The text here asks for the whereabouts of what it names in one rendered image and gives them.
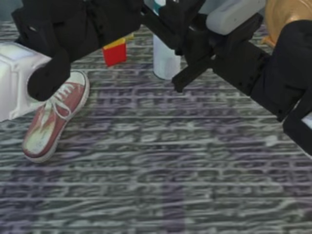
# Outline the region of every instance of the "shoe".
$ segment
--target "shoe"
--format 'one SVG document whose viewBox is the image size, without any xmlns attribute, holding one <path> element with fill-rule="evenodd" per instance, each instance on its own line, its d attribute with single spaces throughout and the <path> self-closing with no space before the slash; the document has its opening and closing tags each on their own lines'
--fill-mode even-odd
<svg viewBox="0 0 312 234">
<path fill-rule="evenodd" d="M 86 103 L 89 90 L 87 76 L 71 72 L 69 79 L 37 110 L 22 144 L 27 159 L 35 163 L 50 159 L 66 124 Z"/>
</svg>

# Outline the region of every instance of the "gray wooden surface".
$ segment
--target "gray wooden surface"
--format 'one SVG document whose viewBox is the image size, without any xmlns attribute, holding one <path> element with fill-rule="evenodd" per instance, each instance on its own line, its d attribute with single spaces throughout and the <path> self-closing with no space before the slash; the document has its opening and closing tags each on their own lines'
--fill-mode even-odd
<svg viewBox="0 0 312 234">
<path fill-rule="evenodd" d="M 91 96 L 50 162 L 22 156 L 33 114 L 0 124 L 0 234 L 311 234 L 312 161 L 211 71 L 181 95 L 154 78 L 151 38 L 73 65 Z"/>
</svg>

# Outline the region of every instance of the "yellow object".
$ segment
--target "yellow object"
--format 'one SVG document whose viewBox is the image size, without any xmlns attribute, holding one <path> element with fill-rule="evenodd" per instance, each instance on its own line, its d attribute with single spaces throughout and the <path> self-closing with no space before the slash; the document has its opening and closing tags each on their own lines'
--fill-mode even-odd
<svg viewBox="0 0 312 234">
<path fill-rule="evenodd" d="M 115 46 L 119 46 L 119 45 L 125 44 L 127 40 L 132 40 L 133 38 L 134 38 L 134 35 L 130 34 L 128 36 L 125 36 L 124 38 L 120 38 L 118 40 L 115 40 L 114 42 L 112 42 L 112 43 L 110 43 L 108 45 L 105 45 L 104 46 L 104 50 L 107 50 L 107 49 L 113 48 Z"/>
<path fill-rule="evenodd" d="M 295 20 L 312 20 L 312 0 L 267 0 L 265 21 L 269 36 L 262 42 L 274 47 L 283 27 Z"/>
</svg>

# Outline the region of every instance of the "red and yellow box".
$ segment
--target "red and yellow box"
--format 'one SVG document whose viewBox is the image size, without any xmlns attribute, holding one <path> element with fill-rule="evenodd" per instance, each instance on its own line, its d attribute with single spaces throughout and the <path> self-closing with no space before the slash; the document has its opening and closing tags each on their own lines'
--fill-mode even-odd
<svg viewBox="0 0 312 234">
<path fill-rule="evenodd" d="M 133 34 L 120 38 L 102 48 L 105 63 L 108 67 L 127 60 L 127 40 L 133 39 Z"/>
</svg>

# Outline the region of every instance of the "white cylinder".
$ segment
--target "white cylinder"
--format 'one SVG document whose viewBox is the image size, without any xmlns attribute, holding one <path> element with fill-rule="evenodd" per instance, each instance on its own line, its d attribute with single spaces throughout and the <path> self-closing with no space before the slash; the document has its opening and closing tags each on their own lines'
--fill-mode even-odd
<svg viewBox="0 0 312 234">
<path fill-rule="evenodd" d="M 158 8 L 165 4 L 166 0 L 154 0 L 154 12 L 158 14 Z M 154 74 L 158 78 L 171 80 L 181 70 L 181 56 L 175 55 L 175 51 L 156 35 L 153 35 L 153 48 Z"/>
</svg>

